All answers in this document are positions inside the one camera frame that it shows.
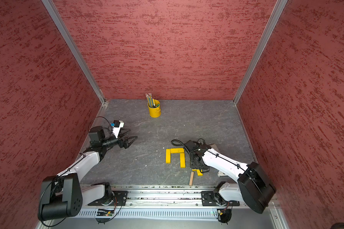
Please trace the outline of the yellow block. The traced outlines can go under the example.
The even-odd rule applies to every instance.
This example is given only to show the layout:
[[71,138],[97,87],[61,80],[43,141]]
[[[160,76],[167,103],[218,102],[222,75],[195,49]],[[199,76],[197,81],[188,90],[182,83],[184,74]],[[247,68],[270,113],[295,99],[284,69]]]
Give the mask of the yellow block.
[[180,168],[186,168],[185,153],[180,153]]
[[180,153],[184,153],[184,149],[183,149],[183,148],[171,148],[171,149],[170,149],[170,153],[171,153],[171,154],[180,154]]
[[193,169],[192,171],[196,173],[199,177],[203,176],[203,173],[199,169]]
[[171,163],[171,150],[170,149],[166,149],[165,162],[166,164]]

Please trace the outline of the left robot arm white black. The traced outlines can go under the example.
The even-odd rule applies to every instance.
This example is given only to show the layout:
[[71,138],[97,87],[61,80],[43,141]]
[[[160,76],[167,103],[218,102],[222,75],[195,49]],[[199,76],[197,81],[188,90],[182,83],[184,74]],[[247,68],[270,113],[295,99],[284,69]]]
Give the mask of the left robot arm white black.
[[128,149],[133,144],[137,136],[127,136],[128,132],[129,129],[122,126],[96,126],[90,129],[90,145],[80,158],[64,171],[43,180],[37,214],[42,223],[75,217],[82,207],[93,202],[103,206],[117,206],[117,197],[108,182],[87,188],[81,188],[80,182],[114,146]]

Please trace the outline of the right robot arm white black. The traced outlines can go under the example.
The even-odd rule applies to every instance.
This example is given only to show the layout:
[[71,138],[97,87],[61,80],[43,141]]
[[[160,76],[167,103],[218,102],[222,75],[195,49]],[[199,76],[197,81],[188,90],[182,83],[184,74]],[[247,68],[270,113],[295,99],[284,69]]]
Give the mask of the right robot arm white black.
[[276,193],[274,183],[256,162],[250,164],[233,160],[206,145],[189,140],[184,144],[190,157],[190,168],[208,172],[217,169],[234,180],[235,188],[228,182],[220,182],[213,191],[214,201],[225,206],[231,201],[244,202],[251,210],[262,214]]

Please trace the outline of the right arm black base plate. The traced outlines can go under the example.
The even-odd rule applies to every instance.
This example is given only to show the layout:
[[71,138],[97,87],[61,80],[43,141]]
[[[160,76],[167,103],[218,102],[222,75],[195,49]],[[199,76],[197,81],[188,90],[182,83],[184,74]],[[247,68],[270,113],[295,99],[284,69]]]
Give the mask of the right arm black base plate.
[[238,207],[239,201],[226,201],[221,197],[217,197],[213,191],[201,191],[201,201],[204,207]]

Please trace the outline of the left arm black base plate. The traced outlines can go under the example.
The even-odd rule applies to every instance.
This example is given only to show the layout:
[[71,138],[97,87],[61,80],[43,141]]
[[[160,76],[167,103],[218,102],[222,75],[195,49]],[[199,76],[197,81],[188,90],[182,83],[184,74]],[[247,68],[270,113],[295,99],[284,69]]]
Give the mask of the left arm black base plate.
[[101,198],[88,204],[88,206],[101,206],[101,207],[115,207],[125,206],[128,197],[128,191],[113,191],[111,197]]

